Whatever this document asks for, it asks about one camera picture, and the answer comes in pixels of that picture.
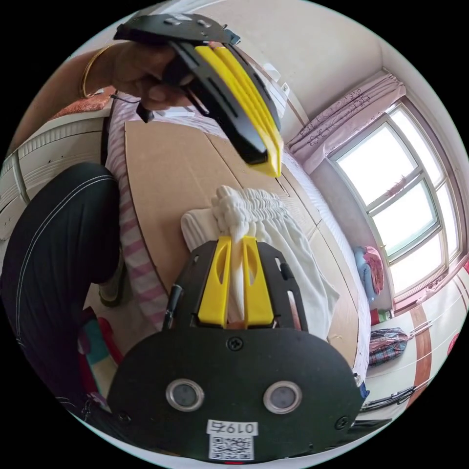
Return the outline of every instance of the white towel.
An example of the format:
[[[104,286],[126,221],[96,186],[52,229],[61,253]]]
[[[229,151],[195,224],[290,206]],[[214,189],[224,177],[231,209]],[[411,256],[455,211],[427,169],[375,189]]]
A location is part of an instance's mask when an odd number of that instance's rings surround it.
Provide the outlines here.
[[[222,186],[212,208],[186,213],[181,228],[190,250],[220,235],[231,236],[231,296],[236,311],[229,310],[230,322],[244,318],[242,239],[254,236],[282,252],[300,288],[309,332],[327,339],[339,294],[319,270],[308,240],[276,195]]]

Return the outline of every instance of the red fabric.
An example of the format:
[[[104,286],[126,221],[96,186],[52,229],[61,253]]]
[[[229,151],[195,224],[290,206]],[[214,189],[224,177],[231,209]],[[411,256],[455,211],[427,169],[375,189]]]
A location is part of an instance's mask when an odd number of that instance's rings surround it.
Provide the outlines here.
[[[106,104],[111,99],[111,94],[115,92],[115,88],[111,86],[105,88],[104,93],[96,94],[94,96],[90,96],[89,98],[75,101],[74,103],[59,111],[54,117],[49,120],[57,119],[58,117],[63,117],[70,114],[78,114],[81,112],[100,111],[106,106]]]
[[[98,387],[94,381],[93,373],[89,368],[88,360],[86,359],[86,356],[82,354],[80,354],[80,371],[86,393],[91,394],[92,392],[98,392]]]
[[[459,337],[459,334],[456,334],[456,335],[452,338],[452,340],[451,340],[451,342],[450,342],[450,344],[449,344],[449,347],[448,347],[448,355],[451,353],[451,350],[453,349],[454,344],[455,344],[456,341],[458,340],[458,337]]]
[[[371,325],[376,326],[376,324],[380,323],[380,314],[377,308],[372,309],[370,311],[371,314]]]
[[[379,295],[383,291],[384,287],[383,261],[381,260],[381,256],[375,248],[371,246],[365,246],[364,249],[365,254],[363,255],[363,258],[370,266],[373,288],[375,293]]]
[[[117,348],[114,340],[112,338],[112,328],[109,322],[104,318],[98,318],[99,328],[101,334],[103,334],[104,342],[106,343],[107,349],[112,356],[112,359],[116,362],[117,365],[122,363],[124,356],[121,351]]]

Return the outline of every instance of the pink striped sheet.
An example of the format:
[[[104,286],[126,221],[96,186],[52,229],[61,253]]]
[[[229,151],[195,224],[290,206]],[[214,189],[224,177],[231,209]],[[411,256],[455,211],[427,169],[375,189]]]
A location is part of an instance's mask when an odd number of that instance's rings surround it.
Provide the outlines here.
[[[135,101],[131,96],[122,93],[118,93],[118,95],[129,101]],[[140,306],[142,314],[157,330],[161,330],[168,296],[156,274],[141,233],[137,229],[137,216],[128,185],[124,125],[126,121],[140,120],[135,112],[136,109],[137,104],[121,100],[116,100],[114,103],[109,124],[106,167],[119,183],[121,245],[134,298]],[[226,138],[214,120],[208,119],[198,112],[194,117],[156,116],[155,120],[195,127]]]

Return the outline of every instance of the gold bracelet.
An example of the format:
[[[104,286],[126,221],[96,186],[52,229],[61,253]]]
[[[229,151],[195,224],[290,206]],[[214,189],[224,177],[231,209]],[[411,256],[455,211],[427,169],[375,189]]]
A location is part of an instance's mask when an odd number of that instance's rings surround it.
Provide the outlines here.
[[[109,44],[106,47],[103,47],[102,49],[100,49],[98,52],[96,52],[96,54],[93,55],[91,60],[88,62],[88,65],[86,66],[85,71],[83,72],[82,79],[80,81],[80,98],[81,99],[86,99],[86,98],[89,98],[90,96],[93,95],[93,93],[87,94],[87,92],[86,92],[86,79],[88,78],[88,73],[91,70],[91,67],[93,66],[93,64],[96,62],[96,59],[104,51],[108,50],[111,46],[112,46],[112,44]]]

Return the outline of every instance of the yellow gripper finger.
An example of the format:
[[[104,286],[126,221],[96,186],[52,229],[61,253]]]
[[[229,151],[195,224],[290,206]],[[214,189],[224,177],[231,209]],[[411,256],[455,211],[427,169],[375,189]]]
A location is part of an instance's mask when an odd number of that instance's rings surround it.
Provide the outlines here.
[[[218,238],[212,265],[209,270],[198,318],[203,324],[225,328],[230,290],[231,238]]]

